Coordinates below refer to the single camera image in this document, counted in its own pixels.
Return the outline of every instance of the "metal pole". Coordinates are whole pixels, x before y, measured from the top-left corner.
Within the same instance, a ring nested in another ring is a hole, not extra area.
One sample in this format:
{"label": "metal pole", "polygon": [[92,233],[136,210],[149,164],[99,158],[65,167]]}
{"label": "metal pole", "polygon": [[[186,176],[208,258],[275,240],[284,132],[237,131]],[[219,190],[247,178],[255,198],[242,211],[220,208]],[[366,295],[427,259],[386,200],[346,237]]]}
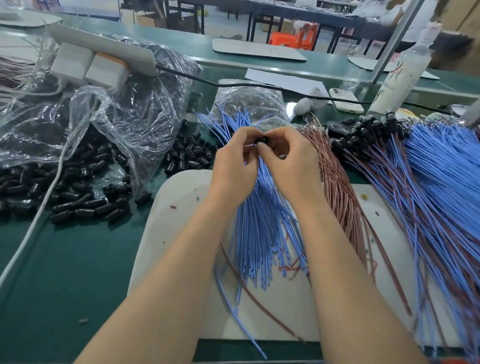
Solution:
{"label": "metal pole", "polygon": [[396,26],[392,37],[388,41],[388,44],[382,56],[377,61],[377,65],[372,71],[372,84],[377,83],[380,75],[383,73],[387,63],[392,58],[392,55],[395,53],[396,48],[405,36],[408,27],[410,26],[410,24],[412,24],[413,19],[419,12],[424,1],[425,0],[412,0],[412,2],[410,3],[409,7],[405,11],[405,14],[402,16],[402,19],[400,19],[400,22]]}

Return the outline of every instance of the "black cable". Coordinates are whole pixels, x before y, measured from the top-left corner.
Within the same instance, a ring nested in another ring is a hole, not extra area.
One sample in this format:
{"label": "black cable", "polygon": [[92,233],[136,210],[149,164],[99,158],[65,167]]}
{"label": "black cable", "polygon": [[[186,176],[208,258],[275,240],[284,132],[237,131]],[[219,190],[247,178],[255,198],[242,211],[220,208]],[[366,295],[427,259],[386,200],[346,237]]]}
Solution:
{"label": "black cable", "polygon": [[[214,86],[214,87],[242,87],[242,86],[250,86],[250,87],[262,87],[262,88],[268,88],[270,90],[275,90],[275,91],[285,91],[284,88],[281,88],[281,87],[277,87],[277,86],[272,86],[272,85],[266,85],[266,84],[251,84],[251,83],[244,83],[244,84],[217,84],[215,82],[212,82],[212,81],[208,81],[208,80],[205,80],[203,78],[200,78],[200,77],[197,77],[197,76],[193,76],[191,74],[188,74],[188,73],[183,73],[183,72],[180,72],[180,71],[176,71],[176,70],[173,70],[171,68],[168,68],[168,67],[165,67],[165,66],[162,66],[161,64],[156,64],[156,67],[157,69],[161,70],[161,71],[165,71],[165,72],[168,72],[168,73],[172,73],[172,74],[176,74],[177,76],[181,76],[181,77],[186,77],[186,78],[190,78],[191,80],[194,80],[194,81],[198,81],[198,82],[202,82],[206,85],[210,85],[210,86]],[[297,94],[297,95],[300,95],[300,96],[303,96],[303,97],[307,97],[307,98],[310,98],[310,99],[314,99],[314,100],[328,100],[328,101],[341,101],[341,102],[348,102],[350,104],[359,104],[359,105],[371,105],[373,103],[373,101],[353,101],[353,100],[345,100],[343,98],[333,98],[333,97],[324,97],[324,96],[311,96],[311,95],[306,95],[306,94],[302,94],[301,92],[296,92],[296,91],[290,91],[290,92],[293,92],[294,94]],[[413,102],[404,102],[403,103],[404,105],[409,105],[409,106],[415,106],[417,108],[421,108],[421,109],[425,109],[425,110],[429,110],[429,111],[434,111],[434,112],[439,112],[441,114],[447,114],[449,115],[448,112],[444,111],[444,110],[440,110],[440,109],[436,109],[436,108],[431,108],[431,107],[428,107],[428,106],[425,106],[425,105],[421,105],[421,104],[415,104]]]}

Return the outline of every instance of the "white mouse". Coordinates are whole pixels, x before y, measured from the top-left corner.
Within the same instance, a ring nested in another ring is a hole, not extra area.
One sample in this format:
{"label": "white mouse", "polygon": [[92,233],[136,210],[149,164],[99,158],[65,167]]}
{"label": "white mouse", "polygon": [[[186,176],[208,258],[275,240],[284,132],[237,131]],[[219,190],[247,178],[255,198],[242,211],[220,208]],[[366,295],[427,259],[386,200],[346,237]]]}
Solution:
{"label": "white mouse", "polygon": [[305,115],[307,112],[310,111],[312,108],[312,100],[310,100],[308,97],[303,98],[293,108],[293,111],[297,115]]}

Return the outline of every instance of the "orange stool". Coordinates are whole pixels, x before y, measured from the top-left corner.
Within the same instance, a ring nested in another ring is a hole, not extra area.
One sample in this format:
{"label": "orange stool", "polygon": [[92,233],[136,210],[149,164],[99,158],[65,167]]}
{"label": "orange stool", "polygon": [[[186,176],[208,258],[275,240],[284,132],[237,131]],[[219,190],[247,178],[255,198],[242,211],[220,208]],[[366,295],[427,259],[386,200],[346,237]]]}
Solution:
{"label": "orange stool", "polygon": [[302,37],[301,46],[300,46],[302,49],[312,50],[315,37],[317,36],[317,30],[318,30],[318,25],[315,24],[311,29],[309,29],[305,40],[303,40],[303,37]]}
{"label": "orange stool", "polygon": [[303,40],[304,32],[300,30],[294,36],[288,33],[281,33],[281,32],[272,32],[270,35],[270,40],[268,44],[274,46],[285,46],[290,48],[297,48],[301,49],[301,42]]}

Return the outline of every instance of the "hand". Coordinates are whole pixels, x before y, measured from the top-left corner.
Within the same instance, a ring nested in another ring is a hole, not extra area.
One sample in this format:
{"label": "hand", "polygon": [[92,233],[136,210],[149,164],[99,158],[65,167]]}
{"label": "hand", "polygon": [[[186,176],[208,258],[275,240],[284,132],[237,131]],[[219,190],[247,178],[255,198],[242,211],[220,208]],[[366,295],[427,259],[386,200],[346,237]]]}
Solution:
{"label": "hand", "polygon": [[[290,126],[265,133],[268,145],[257,149],[273,175],[275,186],[294,209],[305,202],[324,201],[318,153],[310,142]],[[285,160],[278,156],[288,154]]]}
{"label": "hand", "polygon": [[261,136],[263,133],[256,128],[239,128],[216,153],[208,195],[227,204],[232,211],[245,201],[255,186],[259,160],[251,144]]}

